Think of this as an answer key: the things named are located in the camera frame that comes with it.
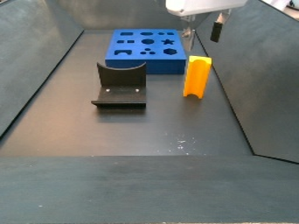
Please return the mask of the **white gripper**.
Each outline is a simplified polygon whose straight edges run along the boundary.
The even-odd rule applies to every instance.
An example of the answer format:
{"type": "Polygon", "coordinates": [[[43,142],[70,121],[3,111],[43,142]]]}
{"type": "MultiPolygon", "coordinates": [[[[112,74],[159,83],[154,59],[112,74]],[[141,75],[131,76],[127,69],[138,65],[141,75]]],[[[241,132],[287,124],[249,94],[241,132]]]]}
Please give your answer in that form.
{"type": "Polygon", "coordinates": [[[182,40],[187,51],[193,49],[195,37],[197,14],[222,11],[214,22],[210,40],[219,42],[222,28],[230,19],[231,9],[242,7],[249,0],[166,0],[166,9],[175,16],[182,17],[182,40]]]}

